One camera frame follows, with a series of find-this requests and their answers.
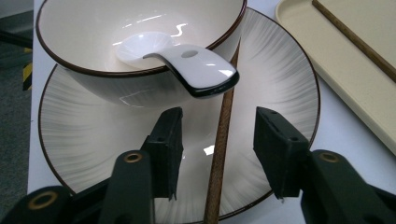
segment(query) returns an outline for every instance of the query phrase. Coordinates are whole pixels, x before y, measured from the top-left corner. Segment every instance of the bowl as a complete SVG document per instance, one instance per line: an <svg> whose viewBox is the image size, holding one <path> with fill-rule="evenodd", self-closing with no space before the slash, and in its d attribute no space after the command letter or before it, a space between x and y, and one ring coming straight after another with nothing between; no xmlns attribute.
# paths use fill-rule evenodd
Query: bowl
<svg viewBox="0 0 396 224"><path fill-rule="evenodd" d="M40 44L66 74L115 104L177 105L190 95L163 63L131 66L117 52L131 36L158 32L173 45L235 55L247 0L47 0L36 20Z"/></svg>

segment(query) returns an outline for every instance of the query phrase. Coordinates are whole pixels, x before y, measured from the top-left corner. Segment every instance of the table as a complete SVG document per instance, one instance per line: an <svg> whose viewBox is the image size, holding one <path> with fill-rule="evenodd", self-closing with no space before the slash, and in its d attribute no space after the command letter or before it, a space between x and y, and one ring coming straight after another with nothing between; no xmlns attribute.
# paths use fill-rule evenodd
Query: table
<svg viewBox="0 0 396 224"><path fill-rule="evenodd" d="M35 17L43 0L35 0ZM270 18L279 0L248 0L247 5ZM55 61L34 38L31 136L28 193L60 185L44 158L38 138L38 108L45 83ZM363 179L396 194L396 157L342 102L320 78L321 113L318 132L311 149L328 149L346 157ZM222 223L304 223L300 198L278 201L274 195L244 213Z"/></svg>

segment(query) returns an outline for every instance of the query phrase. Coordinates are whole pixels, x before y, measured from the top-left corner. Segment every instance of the wooden chopstick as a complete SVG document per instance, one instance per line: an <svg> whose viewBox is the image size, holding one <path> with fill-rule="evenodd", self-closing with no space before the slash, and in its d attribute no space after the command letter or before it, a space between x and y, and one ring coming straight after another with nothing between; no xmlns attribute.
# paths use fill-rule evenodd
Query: wooden chopstick
<svg viewBox="0 0 396 224"><path fill-rule="evenodd" d="M390 79L396 82L396 69L388 63L381 55L373 50L368 44L360 39L345 24L338 20L325 6L318 0L313 0L312 5L318 9L341 33L346 36L358 49L360 49L373 63L375 63Z"/></svg>
<svg viewBox="0 0 396 224"><path fill-rule="evenodd" d="M236 67L238 61L239 46L231 60ZM233 107L233 88L223 95L219 115L219 125L216 134L215 150L213 152L212 167L210 170L209 184L206 194L204 223L212 224L219 222L219 208L221 201L221 189L224 173L224 163L230 128L231 111Z"/></svg>

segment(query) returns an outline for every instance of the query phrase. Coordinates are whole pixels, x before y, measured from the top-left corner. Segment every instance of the white ceramic spoon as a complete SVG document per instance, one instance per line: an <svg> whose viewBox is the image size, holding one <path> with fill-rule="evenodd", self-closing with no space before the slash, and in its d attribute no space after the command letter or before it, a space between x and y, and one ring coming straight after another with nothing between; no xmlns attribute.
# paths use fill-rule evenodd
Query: white ceramic spoon
<svg viewBox="0 0 396 224"><path fill-rule="evenodd" d="M237 70L218 54L194 45L176 45L172 36L147 32L133 35L119 46L117 57L134 67L150 68L163 61L196 98L226 92L239 80Z"/></svg>

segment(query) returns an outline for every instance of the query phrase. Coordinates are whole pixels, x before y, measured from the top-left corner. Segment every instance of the gray carpet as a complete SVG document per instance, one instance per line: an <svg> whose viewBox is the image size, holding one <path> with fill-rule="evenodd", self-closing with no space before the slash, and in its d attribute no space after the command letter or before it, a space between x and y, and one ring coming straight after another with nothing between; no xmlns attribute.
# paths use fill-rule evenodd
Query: gray carpet
<svg viewBox="0 0 396 224"><path fill-rule="evenodd" d="M22 90L21 56L0 42L0 220L27 192L32 93Z"/></svg>

